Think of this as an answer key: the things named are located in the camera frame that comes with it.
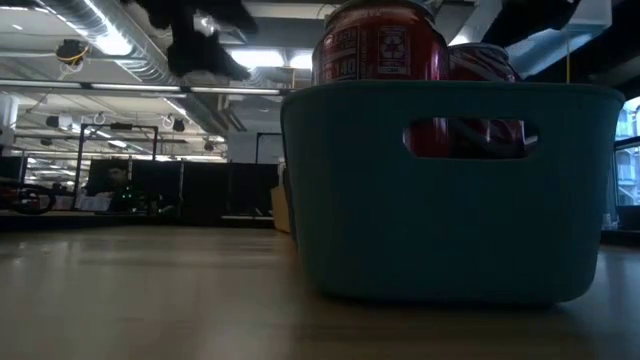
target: cardboard box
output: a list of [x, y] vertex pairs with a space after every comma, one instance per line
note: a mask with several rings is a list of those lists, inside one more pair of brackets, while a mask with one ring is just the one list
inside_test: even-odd
[[271, 203], [273, 205], [273, 222], [276, 229], [291, 233], [291, 225], [289, 223], [289, 204], [287, 196], [284, 192], [284, 186], [279, 185], [271, 189]]

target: recycling symbol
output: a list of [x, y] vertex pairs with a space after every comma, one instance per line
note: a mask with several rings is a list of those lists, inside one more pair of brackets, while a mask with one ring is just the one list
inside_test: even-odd
[[380, 52], [385, 59], [400, 59], [404, 56], [404, 44], [398, 35], [388, 35], [380, 44]]

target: ventilation duct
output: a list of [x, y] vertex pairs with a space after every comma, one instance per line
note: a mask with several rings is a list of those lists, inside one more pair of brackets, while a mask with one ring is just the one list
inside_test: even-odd
[[[43, 8], [73, 28], [87, 41], [111, 56], [130, 56], [143, 60], [116, 63], [145, 84], [179, 84], [169, 72], [167, 59], [147, 34], [131, 19], [118, 0], [36, 0]], [[192, 95], [173, 99], [204, 131], [224, 133], [214, 114]]]

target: glass wall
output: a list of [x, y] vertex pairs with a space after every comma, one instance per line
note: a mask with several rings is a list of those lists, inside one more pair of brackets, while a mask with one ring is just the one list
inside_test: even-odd
[[[640, 97], [627, 101], [618, 116], [616, 141], [640, 136], [639, 110]], [[640, 205], [640, 138], [637, 144], [618, 145], [615, 161], [618, 206]]]

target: teal plastic basket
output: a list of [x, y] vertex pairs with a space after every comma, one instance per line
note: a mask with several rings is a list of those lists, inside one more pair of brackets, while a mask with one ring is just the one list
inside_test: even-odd
[[[332, 295], [550, 304], [596, 265], [621, 94], [593, 86], [354, 81], [283, 103], [300, 256]], [[403, 131], [432, 117], [533, 123], [518, 160], [416, 158]]]

